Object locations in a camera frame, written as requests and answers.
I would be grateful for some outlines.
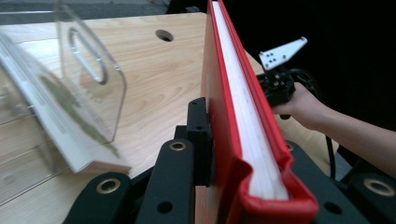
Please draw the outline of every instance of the red book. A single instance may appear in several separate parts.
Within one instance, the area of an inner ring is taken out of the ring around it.
[[[293,157],[221,0],[208,1],[201,95],[215,173],[196,190],[196,223],[312,222],[318,202],[291,170]]]

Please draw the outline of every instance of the hand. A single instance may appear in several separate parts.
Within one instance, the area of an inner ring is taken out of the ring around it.
[[[291,100],[285,104],[274,106],[274,114],[291,115],[305,128],[316,130],[321,116],[330,108],[321,103],[301,83],[296,82],[294,87],[296,90]]]

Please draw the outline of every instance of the wooden table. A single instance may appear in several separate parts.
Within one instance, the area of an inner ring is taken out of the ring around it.
[[[156,161],[176,125],[186,124],[187,104],[198,98],[205,39],[205,14],[189,13],[86,21],[127,79],[115,146],[139,175]],[[171,42],[156,36],[165,30]],[[49,69],[59,72],[53,23],[0,27]],[[260,65],[250,57],[257,73]],[[298,143],[328,169],[324,136],[295,120],[278,120],[285,138]],[[80,191],[95,175],[63,172],[0,207],[1,223],[62,223]]]

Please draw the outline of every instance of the brass grommet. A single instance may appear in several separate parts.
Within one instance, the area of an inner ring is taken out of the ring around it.
[[[96,186],[96,191],[101,194],[108,194],[116,191],[121,185],[117,178],[109,178],[103,180]]]
[[[384,183],[380,180],[366,178],[366,179],[364,179],[363,184],[367,189],[369,189],[370,191],[377,193],[379,195],[386,196],[386,197],[392,197],[395,195],[395,190],[393,189],[393,187],[391,187],[387,183]]]
[[[181,151],[186,148],[186,144],[182,142],[174,142],[171,145],[169,145],[169,148],[171,148],[174,151]]]

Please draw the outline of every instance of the white bracket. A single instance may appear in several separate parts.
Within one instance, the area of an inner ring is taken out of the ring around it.
[[[260,60],[265,71],[269,71],[282,63],[287,62],[294,54],[296,54],[308,40],[305,37],[294,40],[289,44],[260,52]]]

